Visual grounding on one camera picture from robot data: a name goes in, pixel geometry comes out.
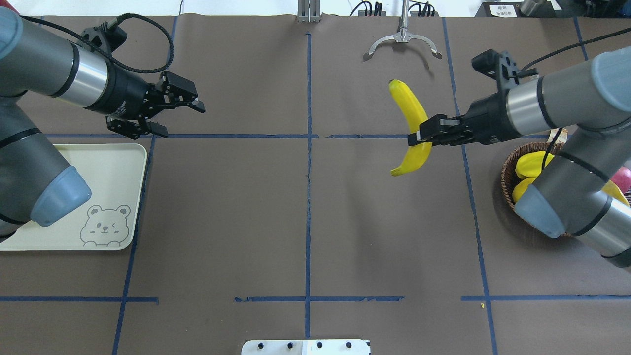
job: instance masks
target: yellow fruit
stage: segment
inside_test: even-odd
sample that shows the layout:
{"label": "yellow fruit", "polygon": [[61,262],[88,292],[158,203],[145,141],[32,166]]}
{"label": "yellow fruit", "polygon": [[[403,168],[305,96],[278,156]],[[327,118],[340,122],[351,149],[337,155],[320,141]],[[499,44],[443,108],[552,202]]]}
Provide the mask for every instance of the yellow fruit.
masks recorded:
{"label": "yellow fruit", "polygon": [[[418,131],[421,123],[427,121],[427,114],[410,88],[400,80],[390,81],[390,94],[405,116],[410,133]],[[432,151],[432,142],[421,143],[409,147],[399,167],[390,170],[392,176],[403,175],[417,170],[427,161]]]}
{"label": "yellow fruit", "polygon": [[519,201],[519,199],[524,194],[524,192],[526,192],[526,189],[528,188],[528,186],[530,186],[530,184],[532,184],[533,182],[534,182],[534,177],[528,177],[522,182],[520,182],[519,184],[517,184],[517,186],[515,186],[515,188],[513,189],[513,194],[512,194],[513,202],[517,203],[517,201]]}
{"label": "yellow fruit", "polygon": [[[543,156],[546,152],[534,152],[522,155],[519,160],[517,160],[517,167],[515,167],[515,172],[520,179],[526,178],[536,178],[541,174],[541,162],[543,161]],[[546,166],[550,163],[550,161],[554,158],[554,155],[548,154],[546,158]]]}
{"label": "yellow fruit", "polygon": [[604,185],[603,191],[606,192],[607,195],[624,203],[626,206],[629,206],[629,201],[627,201],[625,195],[622,193],[622,191],[620,191],[620,188],[613,183],[613,181],[607,181],[607,183]]}

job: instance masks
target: red apple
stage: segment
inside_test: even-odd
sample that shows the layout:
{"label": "red apple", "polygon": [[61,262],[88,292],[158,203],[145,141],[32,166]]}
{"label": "red apple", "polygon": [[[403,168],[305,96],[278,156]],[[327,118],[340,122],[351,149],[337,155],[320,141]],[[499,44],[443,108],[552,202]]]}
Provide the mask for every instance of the red apple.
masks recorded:
{"label": "red apple", "polygon": [[616,173],[611,177],[616,186],[620,188],[622,193],[626,193],[631,188],[631,170],[627,167],[621,167],[616,171]]}

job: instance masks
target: white plate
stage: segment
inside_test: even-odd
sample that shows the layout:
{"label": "white plate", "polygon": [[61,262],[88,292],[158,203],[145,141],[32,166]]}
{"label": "white plate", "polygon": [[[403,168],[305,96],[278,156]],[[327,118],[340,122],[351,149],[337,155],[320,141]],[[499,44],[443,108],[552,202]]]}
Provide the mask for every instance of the white plate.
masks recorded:
{"label": "white plate", "polygon": [[131,243],[138,217],[147,151],[138,144],[55,145],[77,168],[92,197],[50,227],[23,225],[0,251],[121,250]]}

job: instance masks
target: wicker basket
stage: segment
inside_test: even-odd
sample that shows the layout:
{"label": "wicker basket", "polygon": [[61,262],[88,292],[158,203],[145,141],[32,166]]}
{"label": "wicker basket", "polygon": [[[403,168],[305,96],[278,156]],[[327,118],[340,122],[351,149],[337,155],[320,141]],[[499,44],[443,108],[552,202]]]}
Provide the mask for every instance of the wicker basket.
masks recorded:
{"label": "wicker basket", "polygon": [[[526,155],[528,153],[539,152],[546,150],[550,144],[544,141],[537,141],[532,143],[527,143],[513,150],[513,152],[506,158],[504,165],[502,166],[502,176],[500,178],[500,182],[502,184],[502,194],[504,195],[504,199],[509,204],[510,209],[515,212],[515,202],[512,199],[512,191],[521,182],[521,179],[515,173],[515,167],[517,166],[517,160],[522,155]],[[561,148],[563,144],[555,144],[552,148],[552,154],[556,154]],[[631,203],[631,190],[625,193],[625,197]],[[571,237],[572,235],[569,233],[564,233],[561,236],[563,237]]]}

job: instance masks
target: gray joint cap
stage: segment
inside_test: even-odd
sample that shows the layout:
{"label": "gray joint cap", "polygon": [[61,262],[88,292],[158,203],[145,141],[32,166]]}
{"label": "gray joint cap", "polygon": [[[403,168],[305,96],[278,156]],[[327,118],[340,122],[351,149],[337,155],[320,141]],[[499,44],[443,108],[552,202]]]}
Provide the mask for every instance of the gray joint cap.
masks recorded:
{"label": "gray joint cap", "polygon": [[6,57],[22,38],[23,24],[18,14],[0,6],[0,60]]}
{"label": "gray joint cap", "polygon": [[613,107],[631,112],[631,46],[594,58],[591,74],[600,94]]}
{"label": "gray joint cap", "polygon": [[515,212],[550,238],[557,238],[565,232],[563,222],[534,185],[528,186],[515,204]]}
{"label": "gray joint cap", "polygon": [[48,227],[87,202],[92,191],[74,166],[63,170],[40,195],[31,219],[42,227]]}

